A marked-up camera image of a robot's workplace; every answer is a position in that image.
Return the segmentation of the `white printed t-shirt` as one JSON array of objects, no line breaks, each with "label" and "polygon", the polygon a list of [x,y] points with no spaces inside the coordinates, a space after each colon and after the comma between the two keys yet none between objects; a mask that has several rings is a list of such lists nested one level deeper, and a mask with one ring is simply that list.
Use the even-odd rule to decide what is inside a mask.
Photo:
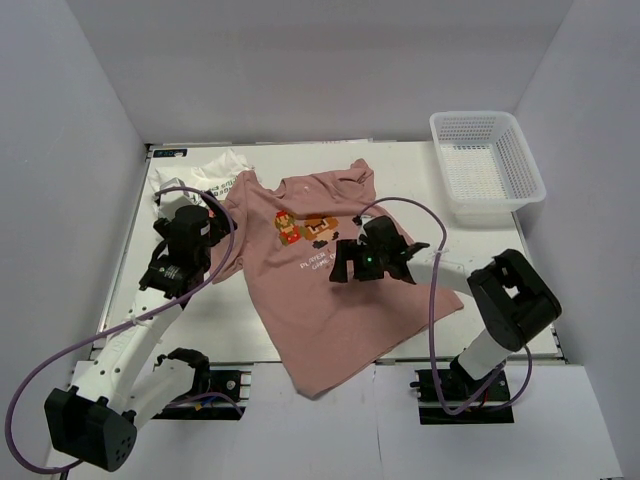
[{"label": "white printed t-shirt", "polygon": [[[237,154],[232,149],[226,149],[202,166],[157,167],[149,177],[149,184],[154,193],[180,184],[201,191],[211,191],[215,197],[223,200],[237,176],[243,171],[254,169],[255,167],[244,155]],[[206,206],[199,195],[184,191],[168,193],[160,200],[154,197],[153,202],[158,216],[168,216],[168,213],[161,213],[161,210],[170,205],[176,208],[188,204]]]}]

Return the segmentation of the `white plastic mesh basket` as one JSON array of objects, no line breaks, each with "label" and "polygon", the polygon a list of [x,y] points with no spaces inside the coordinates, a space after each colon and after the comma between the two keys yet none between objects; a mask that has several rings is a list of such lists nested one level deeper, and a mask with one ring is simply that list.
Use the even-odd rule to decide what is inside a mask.
[{"label": "white plastic mesh basket", "polygon": [[511,214],[545,200],[544,182],[512,114],[438,112],[429,124],[454,215]]}]

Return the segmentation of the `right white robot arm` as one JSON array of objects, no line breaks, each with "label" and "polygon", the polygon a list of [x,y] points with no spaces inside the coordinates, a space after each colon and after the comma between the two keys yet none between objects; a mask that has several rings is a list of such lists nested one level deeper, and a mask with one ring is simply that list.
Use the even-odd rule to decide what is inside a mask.
[{"label": "right white robot arm", "polygon": [[332,282],[388,275],[414,285],[441,285],[475,301],[484,329],[450,363],[452,388],[463,398],[477,397],[500,364],[561,315],[559,300],[518,250],[490,259],[461,257],[428,243],[409,243],[388,216],[355,221],[357,236],[337,242]]}]

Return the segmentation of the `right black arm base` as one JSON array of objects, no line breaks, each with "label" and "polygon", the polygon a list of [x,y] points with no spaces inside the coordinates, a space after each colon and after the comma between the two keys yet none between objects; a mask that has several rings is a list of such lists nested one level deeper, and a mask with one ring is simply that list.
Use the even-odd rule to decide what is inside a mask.
[{"label": "right black arm base", "polygon": [[[461,406],[480,386],[480,383],[474,387],[467,386],[450,369],[439,369],[438,374],[444,398],[452,409]],[[409,384],[409,388],[417,396],[421,425],[498,425],[514,423],[511,406],[497,410],[498,406],[511,399],[511,392],[504,372],[499,374],[491,386],[473,404],[456,416],[448,415],[442,409],[430,370],[416,370],[415,379]]]}]

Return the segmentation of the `pink printed t-shirt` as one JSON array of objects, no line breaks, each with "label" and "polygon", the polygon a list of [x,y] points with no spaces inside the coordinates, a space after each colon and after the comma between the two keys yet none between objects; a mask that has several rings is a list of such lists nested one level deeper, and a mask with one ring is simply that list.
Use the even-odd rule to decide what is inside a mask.
[{"label": "pink printed t-shirt", "polygon": [[428,326],[463,307],[455,292],[381,280],[333,283],[336,244],[353,239],[361,211],[384,214],[363,159],[346,170],[285,178],[270,190],[240,173],[223,200],[237,225],[211,251],[215,282],[242,272],[251,302],[301,395],[313,399],[348,380]]}]

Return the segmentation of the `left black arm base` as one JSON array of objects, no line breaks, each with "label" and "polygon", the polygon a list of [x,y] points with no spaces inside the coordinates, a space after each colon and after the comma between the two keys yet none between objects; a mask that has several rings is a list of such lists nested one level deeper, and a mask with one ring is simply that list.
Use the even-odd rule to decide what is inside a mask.
[{"label": "left black arm base", "polygon": [[176,398],[153,419],[237,421],[246,409],[250,387],[249,368],[212,367],[203,384]]}]

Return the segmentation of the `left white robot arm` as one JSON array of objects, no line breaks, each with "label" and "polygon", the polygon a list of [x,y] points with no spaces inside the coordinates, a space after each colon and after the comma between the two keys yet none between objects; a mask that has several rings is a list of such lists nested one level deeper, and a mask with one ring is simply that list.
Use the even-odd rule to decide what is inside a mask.
[{"label": "left white robot arm", "polygon": [[139,430],[172,401],[199,399],[211,387],[203,353],[176,348],[139,375],[162,336],[199,287],[211,281],[211,249],[236,229],[216,203],[180,207],[153,225],[153,251],[129,313],[130,325],[109,336],[93,364],[66,390],[47,397],[45,415],[55,450],[108,472],[133,451]]}]

